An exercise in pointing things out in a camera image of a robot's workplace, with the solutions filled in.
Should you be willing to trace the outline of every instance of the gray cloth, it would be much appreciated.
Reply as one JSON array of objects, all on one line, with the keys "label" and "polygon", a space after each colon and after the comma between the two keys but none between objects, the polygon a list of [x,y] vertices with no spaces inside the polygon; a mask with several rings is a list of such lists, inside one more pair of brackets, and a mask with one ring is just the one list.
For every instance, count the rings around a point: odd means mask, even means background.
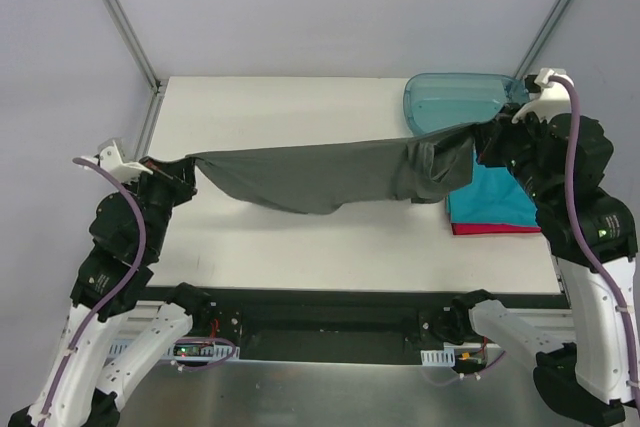
[{"label": "gray cloth", "polygon": [[471,182],[472,125],[409,139],[188,157],[227,195],[276,210],[330,214],[351,202],[433,203]]}]

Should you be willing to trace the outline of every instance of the white wall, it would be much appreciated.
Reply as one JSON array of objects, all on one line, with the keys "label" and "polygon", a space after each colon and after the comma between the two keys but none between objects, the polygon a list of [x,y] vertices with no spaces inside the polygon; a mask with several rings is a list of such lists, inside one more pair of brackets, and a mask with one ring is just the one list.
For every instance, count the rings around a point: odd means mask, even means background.
[{"label": "white wall", "polygon": [[640,220],[640,0],[575,0],[537,64],[575,80],[615,145],[604,186]]},{"label": "white wall", "polygon": [[120,0],[161,77],[510,73],[554,0]]},{"label": "white wall", "polygon": [[101,0],[0,0],[0,425],[38,395],[107,186],[70,159],[131,139],[149,91]]}]

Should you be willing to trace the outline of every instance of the metal frame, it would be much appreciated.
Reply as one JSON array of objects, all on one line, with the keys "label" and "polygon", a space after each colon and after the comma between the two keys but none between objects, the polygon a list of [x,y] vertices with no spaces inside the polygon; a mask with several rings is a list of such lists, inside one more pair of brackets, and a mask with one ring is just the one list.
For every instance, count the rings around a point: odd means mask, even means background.
[{"label": "metal frame", "polygon": [[147,84],[149,84],[149,88],[155,94],[160,86],[160,81],[149,62],[149,58],[144,52],[142,45],[140,44],[140,40],[138,40],[138,36],[136,35],[127,15],[122,8],[122,4],[120,4],[119,0],[102,0],[104,2],[109,15],[111,16],[111,20],[113,20],[114,25],[120,32],[120,36],[122,37],[122,41],[129,49],[131,56],[135,60],[140,72],[144,76]]},{"label": "metal frame", "polygon": [[518,64],[518,67],[513,74],[516,79],[520,79],[531,72],[534,62],[544,50],[572,2],[573,0],[555,1],[551,11],[547,15],[547,18],[542,23],[540,30],[538,30],[533,42],[529,46],[527,53],[520,61],[520,64]]},{"label": "metal frame", "polygon": [[142,124],[140,135],[136,140],[134,159],[140,159],[147,155],[149,146],[151,145],[151,138],[153,137],[153,131],[156,128],[156,122],[160,115],[160,108],[162,107],[162,101],[167,90],[167,81],[160,81],[158,89],[151,94],[151,101],[147,107],[147,113]]}]

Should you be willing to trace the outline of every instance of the cable tie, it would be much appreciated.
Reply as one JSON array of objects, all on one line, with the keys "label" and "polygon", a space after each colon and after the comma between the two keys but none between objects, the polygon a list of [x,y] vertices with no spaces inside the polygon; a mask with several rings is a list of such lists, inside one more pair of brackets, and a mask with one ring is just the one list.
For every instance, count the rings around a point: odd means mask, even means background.
[{"label": "cable tie", "polygon": [[42,412],[38,412],[33,416],[33,422],[37,425],[41,420],[49,420],[51,418],[51,412],[47,414],[43,414]]},{"label": "cable tie", "polygon": [[635,309],[633,308],[633,305],[627,305],[626,307],[620,307],[619,305],[616,305],[616,312],[621,312],[625,314],[634,314]]}]

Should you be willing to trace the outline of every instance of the folded clothes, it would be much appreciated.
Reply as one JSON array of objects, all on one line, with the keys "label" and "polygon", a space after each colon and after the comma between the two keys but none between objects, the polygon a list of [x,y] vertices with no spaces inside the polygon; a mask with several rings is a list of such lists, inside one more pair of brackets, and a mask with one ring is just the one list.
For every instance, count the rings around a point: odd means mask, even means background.
[{"label": "folded clothes", "polygon": [[474,162],[473,182],[448,197],[451,222],[537,228],[536,207],[505,168]]},{"label": "folded clothes", "polygon": [[535,234],[540,227],[521,227],[508,224],[451,224],[453,235]]}]

